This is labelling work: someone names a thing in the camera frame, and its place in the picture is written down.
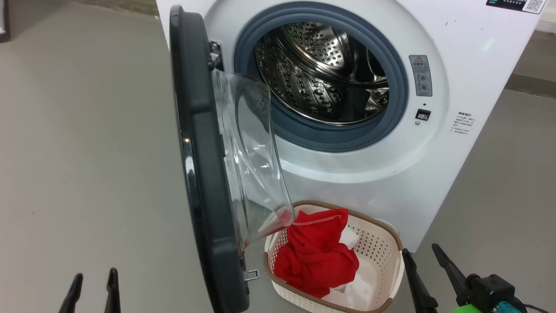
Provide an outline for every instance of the beige plastic basket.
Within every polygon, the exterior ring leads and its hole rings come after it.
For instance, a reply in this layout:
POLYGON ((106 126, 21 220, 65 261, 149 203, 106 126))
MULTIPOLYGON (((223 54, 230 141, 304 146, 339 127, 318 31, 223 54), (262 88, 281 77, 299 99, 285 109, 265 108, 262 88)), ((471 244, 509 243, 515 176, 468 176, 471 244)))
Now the beige plastic basket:
MULTIPOLYGON (((312 214, 340 207, 314 201, 300 201, 294 203, 294 208, 296 213, 303 211, 312 214)), ((387 225, 352 211, 349 212, 347 223, 359 235, 354 247, 359 259, 356 280, 364 280, 372 287, 355 288, 356 291, 352 295, 346 296, 350 306, 346 307, 313 297, 288 285, 274 275, 274 262, 278 250, 287 243, 287 233, 283 230, 267 237, 264 254, 265 270, 272 279, 274 289, 282 298, 313 313, 378 313, 384 312, 390 306, 404 273, 400 238, 387 225)))

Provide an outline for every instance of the basket rim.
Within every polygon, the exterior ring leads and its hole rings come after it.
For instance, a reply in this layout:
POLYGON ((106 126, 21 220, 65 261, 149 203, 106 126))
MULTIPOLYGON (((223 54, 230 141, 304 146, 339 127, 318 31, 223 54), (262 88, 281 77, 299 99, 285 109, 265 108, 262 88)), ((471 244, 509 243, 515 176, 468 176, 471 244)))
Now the basket rim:
MULTIPOLYGON (((326 209, 344 209, 343 207, 339 207, 339 206, 335 206, 333 204, 328 204, 328 203, 324 203, 324 202, 318 202, 318 201, 313 201, 313 200, 302 200, 302 201, 297 201, 295 202, 292 206, 298 207, 298 206, 303 206, 303 205, 311 205, 311 206, 318 206, 318 207, 323 207, 326 209)), ((347 210, 349 212, 349 215, 356 217, 358 219, 362 219, 363 221, 369 222, 371 224, 377 225, 380 228, 383 228, 384 230, 386 230, 390 235, 392 235, 392 237, 394 238, 394 240, 396 241, 396 244, 398 246, 398 251, 401 252, 403 250, 403 246, 401 245, 401 239, 400 237, 394 232, 393 229, 391 229, 388 225, 381 223, 375 219, 371 219, 369 217, 366 217, 360 213, 354 212, 352 210, 347 210)), ((286 288, 287 290, 301 296, 304 298, 307 298, 308 300, 311 300, 313 302, 316 302, 320 305, 324 305, 327 306, 329 308, 338 310, 338 311, 342 311, 342 312, 346 312, 346 313, 380 313, 380 312, 384 312, 386 311, 386 309, 388 309, 388 307, 390 306, 390 304, 392 303, 392 298, 389 297, 388 299, 386 299, 386 301, 384 301, 384 303, 379 306, 378 308, 376 308, 373 311, 360 311, 360 310, 355 310, 355 309, 351 309, 345 306, 341 306, 341 305, 337 305, 337 304, 333 304, 332 302, 328 302, 325 301, 323 299, 317 298, 315 296, 311 296, 301 290, 298 290, 296 288, 293 288, 292 286, 288 285, 287 282, 281 278, 279 278, 278 276, 274 275, 274 273, 272 273, 272 271, 270 270, 270 266, 269 266, 269 254, 267 251, 264 252, 263 255, 263 264, 265 266, 265 271, 266 274, 270 277, 270 279, 280 285, 283 288, 286 288)))

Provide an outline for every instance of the washing machine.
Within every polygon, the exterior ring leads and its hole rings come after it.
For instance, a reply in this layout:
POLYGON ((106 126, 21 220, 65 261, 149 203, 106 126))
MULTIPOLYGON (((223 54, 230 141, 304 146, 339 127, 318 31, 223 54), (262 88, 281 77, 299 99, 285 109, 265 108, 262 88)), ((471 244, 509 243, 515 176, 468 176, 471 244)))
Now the washing machine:
POLYGON ((248 299, 242 249, 291 223, 289 203, 382 220, 416 251, 544 6, 157 3, 197 246, 213 307, 230 312, 248 299), (235 106, 219 110, 215 97, 235 106), (249 203, 271 214, 232 212, 249 203))

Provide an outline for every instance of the red cloth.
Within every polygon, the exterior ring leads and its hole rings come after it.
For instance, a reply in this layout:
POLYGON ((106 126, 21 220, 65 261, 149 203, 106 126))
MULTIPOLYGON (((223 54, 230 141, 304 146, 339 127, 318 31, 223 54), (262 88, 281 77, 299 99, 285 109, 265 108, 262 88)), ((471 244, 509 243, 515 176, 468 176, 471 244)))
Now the red cloth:
POLYGON ((329 294, 330 288, 352 282, 359 260, 353 250, 339 243, 347 219, 347 209, 299 212, 287 229, 288 243, 278 251, 274 274, 317 298, 329 294))

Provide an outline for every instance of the open door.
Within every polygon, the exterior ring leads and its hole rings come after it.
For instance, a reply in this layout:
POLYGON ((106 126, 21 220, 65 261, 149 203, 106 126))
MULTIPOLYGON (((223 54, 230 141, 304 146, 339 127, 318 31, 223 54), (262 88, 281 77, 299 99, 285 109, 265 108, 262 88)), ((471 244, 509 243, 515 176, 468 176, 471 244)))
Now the open door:
POLYGON ((215 312, 249 307, 243 251, 294 220, 270 119, 270 90, 215 69, 205 24, 174 6, 170 49, 189 209, 215 312))

